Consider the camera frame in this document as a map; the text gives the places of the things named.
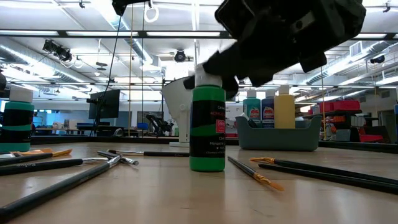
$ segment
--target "shelf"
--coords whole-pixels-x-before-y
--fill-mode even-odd
[[[352,115],[362,113],[361,110],[336,110],[336,111],[329,111],[325,113],[325,116],[338,116],[338,115]],[[323,113],[320,114],[311,114],[303,116],[303,118],[313,118],[314,116],[323,116]]]

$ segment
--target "computer monitor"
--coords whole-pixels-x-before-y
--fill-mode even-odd
[[[119,99],[120,90],[94,93],[90,95],[90,110],[88,113],[89,119],[99,118],[118,118],[119,117]]]

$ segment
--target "ceiling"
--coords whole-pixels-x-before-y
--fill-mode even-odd
[[[207,0],[207,1],[188,1],[188,0],[154,0],[153,3],[159,10],[159,17],[154,22],[147,22],[144,19],[144,5],[136,4],[133,7],[129,6],[123,16],[125,22],[121,30],[167,30],[167,31],[223,31],[223,27],[219,25],[214,18],[215,10],[221,4],[222,0]],[[379,0],[364,0],[363,4],[367,7],[368,13],[365,18],[365,23],[361,32],[398,32],[398,1],[389,1],[391,10],[383,13],[386,1]],[[92,0],[83,1],[85,8],[82,9],[78,0],[0,0],[0,29],[18,29],[18,30],[115,30],[117,29],[114,22],[118,21],[115,17],[110,0]],[[154,10],[148,10],[147,16],[149,19],[155,16]],[[7,39],[7,41],[15,42],[21,47],[33,50],[35,53],[46,56],[42,50],[44,41],[49,38],[42,37],[0,37],[0,43]],[[59,60],[53,55],[48,55],[57,66],[64,71],[69,72],[71,75],[81,75],[79,79],[82,82],[88,83],[106,83],[109,77],[110,65],[112,62],[112,53],[114,49],[115,39],[96,39],[96,38],[51,38],[56,44],[71,49],[71,53],[79,57],[81,61],[73,63],[66,63],[66,68],[59,64]],[[126,79],[119,79],[128,77],[130,74],[133,77],[132,82],[137,83],[152,83],[157,85],[144,86],[146,91],[145,95],[153,95],[153,97],[161,98],[158,92],[161,89],[162,79],[173,80],[188,75],[189,70],[193,70],[195,64],[195,41],[197,42],[197,58],[198,63],[205,61],[217,50],[223,50],[231,45],[234,40],[232,39],[137,39],[136,42],[149,55],[159,57],[161,64],[155,68],[141,69],[139,60],[140,55],[136,55],[133,51],[132,55],[134,60],[131,61],[131,48],[128,44],[129,37],[119,38],[115,50],[115,59],[113,60],[113,67],[111,77],[116,78],[115,81],[122,83],[127,82]],[[328,63],[333,65],[336,60],[341,60],[344,54],[349,53],[349,47],[357,43],[355,40],[347,41],[329,51],[325,52]],[[375,44],[375,42],[368,42],[368,45]],[[174,62],[174,54],[176,50],[184,50],[188,57],[192,58],[191,62],[176,63]],[[386,56],[386,64],[395,62],[396,47],[390,47],[382,52]],[[96,62],[106,63],[105,71],[98,71],[99,66]],[[325,77],[325,85],[339,85],[350,78],[357,77],[358,75],[366,73],[366,66],[364,61],[346,65],[339,65],[339,69],[332,75]],[[373,66],[372,69],[382,67],[380,65]],[[320,70],[314,70],[309,73],[304,73],[299,64],[280,71],[274,76],[274,81],[267,83],[268,85],[306,85],[306,82],[311,80]],[[364,85],[359,82],[366,82],[367,79],[361,79],[357,82],[350,83],[350,85]],[[56,83],[63,83],[62,81],[55,80]],[[320,85],[320,82],[311,83],[312,85]],[[41,96],[51,98],[71,98],[76,95],[76,92],[69,93],[69,90],[62,91],[64,88],[60,85],[46,85],[48,88],[61,88],[61,94],[56,96]],[[88,91],[90,86],[79,86],[81,89],[77,92]],[[125,97],[129,94],[128,86],[110,86],[111,89],[122,89]],[[132,90],[139,91],[141,86],[131,86]],[[259,91],[266,88],[275,88],[273,86],[260,88]],[[96,86],[92,91],[104,90],[104,86]],[[35,97],[39,95],[40,91],[35,92]],[[297,97],[307,94],[308,91],[296,89],[299,93]],[[134,99],[139,95],[138,92],[134,93]]]

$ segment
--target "paintbrush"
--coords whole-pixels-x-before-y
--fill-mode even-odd
[[[243,172],[245,172],[247,175],[251,176],[252,178],[254,178],[256,181],[262,183],[262,184],[266,184],[266,185],[270,185],[271,187],[283,191],[284,188],[275,183],[270,181],[269,179],[265,178],[263,175],[257,173],[254,169],[250,168],[249,166],[243,164],[242,162],[237,161],[236,159],[233,159],[232,157],[228,156],[228,160],[230,162],[232,162],[234,165],[236,165],[239,169],[241,169]]]
[[[66,180],[58,182],[50,187],[47,187],[38,192],[32,193],[26,197],[23,197],[15,202],[3,206],[0,208],[0,223],[5,223],[19,215],[22,215],[29,210],[38,207],[39,205],[65,193],[70,189],[86,182],[87,180],[102,174],[115,166],[121,156],[115,157],[108,162],[100,164],[82,173],[69,177]]]
[[[97,151],[97,154],[100,156],[107,157],[108,159],[112,159],[116,156],[119,156],[117,154],[113,154],[110,152],[104,152],[104,151]],[[137,160],[126,158],[126,157],[122,157],[121,162],[124,164],[135,165],[135,166],[139,164],[139,162]]]
[[[312,177],[320,180],[327,180],[330,182],[336,182],[340,184],[351,185],[355,187],[362,187],[365,189],[377,190],[380,192],[387,192],[392,194],[398,194],[398,186],[394,184],[387,184],[383,182],[376,182],[371,180],[364,180],[352,177],[345,177],[341,175],[326,174],[322,172],[314,172],[309,170],[294,169],[288,167],[273,166],[268,164],[259,164],[259,167],[264,169],[271,169],[280,172],[286,172],[289,174],[297,174],[304,177]]]
[[[36,161],[39,159],[46,159],[46,158],[51,158],[51,157],[56,157],[56,156],[64,156],[64,155],[68,155],[70,152],[72,152],[71,149],[65,150],[65,151],[59,151],[59,152],[41,153],[41,154],[35,154],[35,155],[29,155],[29,156],[19,156],[19,157],[1,159],[0,166],[18,164],[21,162]]]
[[[124,156],[170,156],[170,157],[189,157],[189,152],[134,152],[134,151],[123,151],[123,150],[111,150],[108,152]]]
[[[342,176],[346,176],[346,177],[353,177],[353,178],[358,178],[358,179],[371,180],[371,181],[376,181],[376,182],[383,182],[383,183],[398,185],[398,180],[388,179],[385,177],[361,174],[361,173],[357,173],[357,172],[351,172],[351,171],[341,170],[341,169],[334,169],[334,168],[329,168],[329,167],[315,166],[315,165],[304,164],[304,163],[300,163],[300,162],[285,161],[285,160],[275,159],[275,158],[271,158],[271,157],[251,158],[250,161],[265,161],[270,164],[276,164],[279,166],[290,167],[290,168],[294,168],[294,169],[310,170],[310,171],[314,171],[314,172],[342,175]]]
[[[107,158],[83,158],[83,159],[63,159],[49,162],[36,162],[30,164],[16,164],[12,166],[0,167],[0,176],[22,174],[41,170],[59,169],[65,167],[78,166],[82,164],[93,164],[96,162],[108,161]]]

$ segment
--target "blue bottle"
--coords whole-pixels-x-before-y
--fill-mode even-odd
[[[262,128],[275,128],[274,111],[275,90],[266,90],[266,98],[261,100]]]
[[[243,112],[261,128],[261,100],[255,90],[248,90],[248,97],[243,100]]]
[[[1,113],[0,152],[21,151],[30,149],[30,135],[34,105],[33,91],[12,87],[10,101]]]

